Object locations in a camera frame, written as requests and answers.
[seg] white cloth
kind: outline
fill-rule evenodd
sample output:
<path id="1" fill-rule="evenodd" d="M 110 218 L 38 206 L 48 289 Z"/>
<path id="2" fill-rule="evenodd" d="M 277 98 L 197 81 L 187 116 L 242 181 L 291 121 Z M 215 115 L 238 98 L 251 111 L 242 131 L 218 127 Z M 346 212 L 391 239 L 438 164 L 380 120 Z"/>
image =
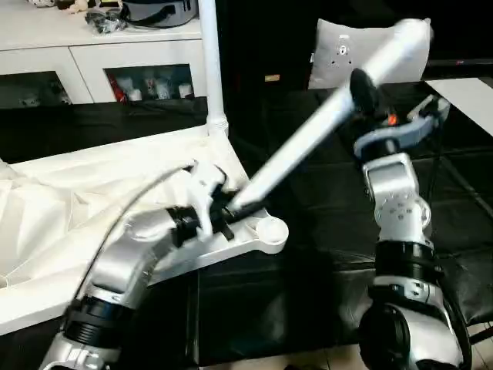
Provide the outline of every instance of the white cloth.
<path id="1" fill-rule="evenodd" d="M 14 166 L 1 162 L 0 288 L 87 264 L 121 209 L 167 170 L 209 160 L 229 174 L 227 153 L 218 155 L 208 138 L 158 136 Z M 135 210 L 186 205 L 188 176 L 179 171 Z"/>

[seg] floor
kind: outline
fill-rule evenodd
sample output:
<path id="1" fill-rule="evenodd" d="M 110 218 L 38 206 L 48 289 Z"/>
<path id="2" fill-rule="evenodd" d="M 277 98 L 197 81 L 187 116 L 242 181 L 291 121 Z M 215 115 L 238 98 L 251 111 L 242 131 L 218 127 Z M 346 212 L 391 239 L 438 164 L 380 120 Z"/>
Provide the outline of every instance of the floor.
<path id="1" fill-rule="evenodd" d="M 469 334 L 476 334 L 490 325 L 493 322 L 473 325 L 469 328 Z M 314 367 L 324 370 L 366 370 L 357 345 L 231 362 L 209 366 L 206 370 L 284 370 L 288 365 L 295 365 L 302 370 L 313 370 Z M 472 370 L 493 370 L 493 339 L 473 347 Z"/>

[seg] shelf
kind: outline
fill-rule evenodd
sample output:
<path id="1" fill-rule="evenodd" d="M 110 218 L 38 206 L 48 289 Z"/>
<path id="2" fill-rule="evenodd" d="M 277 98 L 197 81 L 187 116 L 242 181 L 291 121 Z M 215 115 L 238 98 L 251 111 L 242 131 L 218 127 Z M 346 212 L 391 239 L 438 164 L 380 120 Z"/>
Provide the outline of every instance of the shelf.
<path id="1" fill-rule="evenodd" d="M 0 51 L 53 46 L 113 44 L 201 39 L 200 20 L 171 29 L 128 27 L 97 35 L 86 24 L 85 13 L 68 14 L 54 8 L 36 8 L 26 0 L 2 0 L 0 4 Z"/>

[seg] black bag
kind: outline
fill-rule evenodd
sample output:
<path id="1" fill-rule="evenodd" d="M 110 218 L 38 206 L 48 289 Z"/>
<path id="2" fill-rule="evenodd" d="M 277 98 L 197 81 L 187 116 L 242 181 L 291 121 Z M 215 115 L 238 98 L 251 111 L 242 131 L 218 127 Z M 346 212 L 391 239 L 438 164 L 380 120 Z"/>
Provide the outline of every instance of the black bag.
<path id="1" fill-rule="evenodd" d="M 197 14 L 196 0 L 123 0 L 120 18 L 141 27 L 176 27 Z"/>

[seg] black surface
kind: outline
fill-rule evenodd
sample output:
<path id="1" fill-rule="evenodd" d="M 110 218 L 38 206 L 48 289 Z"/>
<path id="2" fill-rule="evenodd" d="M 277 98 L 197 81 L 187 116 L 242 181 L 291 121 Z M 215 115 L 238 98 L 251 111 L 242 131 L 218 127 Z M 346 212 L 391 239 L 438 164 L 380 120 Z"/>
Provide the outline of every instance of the black surface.
<path id="1" fill-rule="evenodd" d="M 430 89 L 396 84 L 384 92 L 398 112 L 407 113 Z M 230 141 L 247 172 L 260 168 L 327 94 L 230 100 Z M 203 103 L 2 111 L 0 158 L 28 160 L 203 124 Z M 352 156 L 356 131 L 357 122 L 341 127 L 269 197 L 269 211 L 290 228 L 281 253 L 252 252 L 149 290 L 132 323 L 123 368 L 208 365 L 355 340 L 370 303 L 366 288 L 374 276 L 378 233 Z M 488 165 L 493 164 L 493 139 L 451 110 L 443 153 L 475 193 L 460 185 L 448 167 L 434 170 L 436 139 L 410 151 L 422 193 L 436 174 L 432 239 L 466 322 L 491 321 L 493 222 L 481 200 L 493 205 Z M 0 369 L 37 368 L 57 327 L 49 321 L 0 337 Z"/>

